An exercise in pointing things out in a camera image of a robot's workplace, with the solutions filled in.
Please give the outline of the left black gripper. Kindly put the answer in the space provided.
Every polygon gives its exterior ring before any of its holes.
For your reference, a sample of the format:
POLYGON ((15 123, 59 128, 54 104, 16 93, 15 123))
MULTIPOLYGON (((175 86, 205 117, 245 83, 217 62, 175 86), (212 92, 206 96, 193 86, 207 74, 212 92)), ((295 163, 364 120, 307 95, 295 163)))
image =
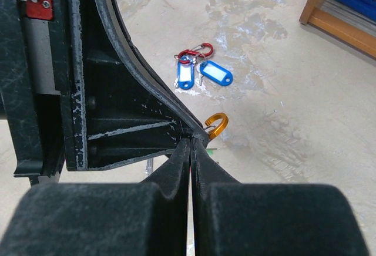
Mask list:
POLYGON ((69 0, 1 0, 1 117, 14 176, 56 182, 73 159, 69 0))

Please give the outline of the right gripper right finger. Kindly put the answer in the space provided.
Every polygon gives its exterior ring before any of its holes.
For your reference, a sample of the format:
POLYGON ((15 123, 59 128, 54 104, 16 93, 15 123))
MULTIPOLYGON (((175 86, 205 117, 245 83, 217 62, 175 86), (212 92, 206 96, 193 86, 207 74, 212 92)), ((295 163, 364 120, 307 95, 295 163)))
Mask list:
POLYGON ((197 255, 368 255, 345 195, 328 184, 245 184, 191 142, 197 255))

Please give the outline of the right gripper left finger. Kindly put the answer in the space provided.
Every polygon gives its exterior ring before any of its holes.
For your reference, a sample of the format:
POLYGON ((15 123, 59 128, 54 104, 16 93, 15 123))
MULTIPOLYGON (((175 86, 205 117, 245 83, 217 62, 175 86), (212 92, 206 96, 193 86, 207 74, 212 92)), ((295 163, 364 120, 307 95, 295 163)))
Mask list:
POLYGON ((48 183, 20 200, 2 255, 185 255, 190 142, 140 183, 48 183))

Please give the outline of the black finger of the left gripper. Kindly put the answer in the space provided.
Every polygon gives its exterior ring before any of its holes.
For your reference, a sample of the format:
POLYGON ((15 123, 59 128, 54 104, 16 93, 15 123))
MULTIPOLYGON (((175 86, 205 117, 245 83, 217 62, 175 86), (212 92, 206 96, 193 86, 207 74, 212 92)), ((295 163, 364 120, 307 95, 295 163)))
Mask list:
POLYGON ((209 137, 132 42, 116 0, 69 0, 72 42, 70 171, 104 171, 171 154, 209 137))

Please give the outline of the blue tagged key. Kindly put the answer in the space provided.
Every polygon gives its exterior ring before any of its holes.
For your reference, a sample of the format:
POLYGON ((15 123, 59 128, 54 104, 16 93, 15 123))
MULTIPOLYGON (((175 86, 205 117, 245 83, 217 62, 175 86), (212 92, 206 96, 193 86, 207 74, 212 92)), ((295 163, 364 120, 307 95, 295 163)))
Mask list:
POLYGON ((200 73, 220 86, 228 86, 233 82, 232 73, 217 63, 207 60, 200 64, 200 73))
POLYGON ((194 85, 194 62, 188 60, 187 64, 182 61, 177 62, 177 83, 176 87, 189 90, 194 85))

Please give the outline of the red s-shaped carabiner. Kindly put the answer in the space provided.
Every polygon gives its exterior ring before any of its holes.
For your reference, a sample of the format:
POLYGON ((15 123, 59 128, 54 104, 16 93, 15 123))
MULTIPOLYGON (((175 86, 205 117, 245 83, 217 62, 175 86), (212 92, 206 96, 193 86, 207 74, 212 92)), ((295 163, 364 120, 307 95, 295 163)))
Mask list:
POLYGON ((201 43, 192 49, 185 49, 174 55, 174 58, 181 64, 187 65, 193 59, 207 59, 211 57, 214 52, 214 47, 211 43, 201 43))

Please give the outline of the orange s-shaped carabiner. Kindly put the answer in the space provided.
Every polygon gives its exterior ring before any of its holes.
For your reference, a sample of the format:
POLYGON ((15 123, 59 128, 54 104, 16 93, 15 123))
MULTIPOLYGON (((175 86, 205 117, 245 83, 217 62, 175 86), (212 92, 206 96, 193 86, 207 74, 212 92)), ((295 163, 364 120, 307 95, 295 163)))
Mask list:
POLYGON ((206 121, 206 130, 208 131, 209 140, 212 141, 216 137, 218 137, 222 131, 227 127, 229 123, 228 116, 223 113, 216 113, 214 115, 211 115, 206 121))

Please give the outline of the green tagged key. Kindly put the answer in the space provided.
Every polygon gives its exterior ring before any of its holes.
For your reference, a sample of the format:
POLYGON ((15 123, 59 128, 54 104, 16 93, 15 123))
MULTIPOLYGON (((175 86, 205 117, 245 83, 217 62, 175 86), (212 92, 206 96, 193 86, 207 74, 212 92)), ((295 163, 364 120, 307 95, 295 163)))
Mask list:
POLYGON ((212 155, 216 150, 217 150, 216 148, 214 148, 214 149, 206 149, 206 151, 207 151, 207 153, 209 155, 212 155))

